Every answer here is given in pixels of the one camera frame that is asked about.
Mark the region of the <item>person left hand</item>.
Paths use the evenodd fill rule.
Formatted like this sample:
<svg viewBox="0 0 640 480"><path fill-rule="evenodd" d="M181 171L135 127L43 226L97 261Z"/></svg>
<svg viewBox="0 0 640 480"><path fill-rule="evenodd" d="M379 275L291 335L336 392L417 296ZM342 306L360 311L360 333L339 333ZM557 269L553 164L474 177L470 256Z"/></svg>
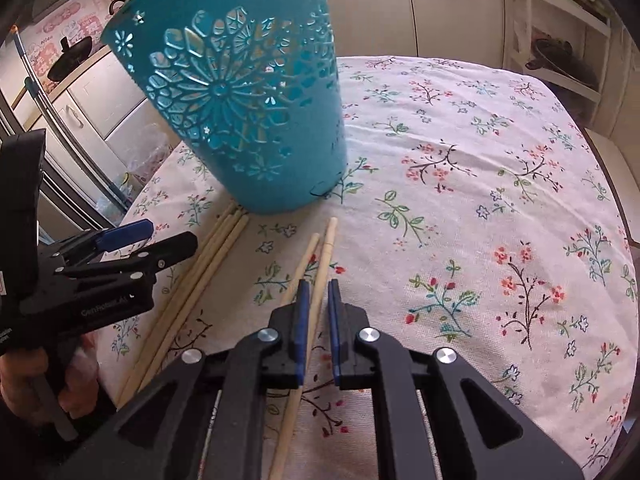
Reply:
<svg viewBox="0 0 640 480"><path fill-rule="evenodd" d="M1 357L1 397L12 414L35 426L52 420L41 386L49 360L43 349L16 350ZM93 412L98 402L99 363L93 333L81 336L62 375L58 406L71 419Z"/></svg>

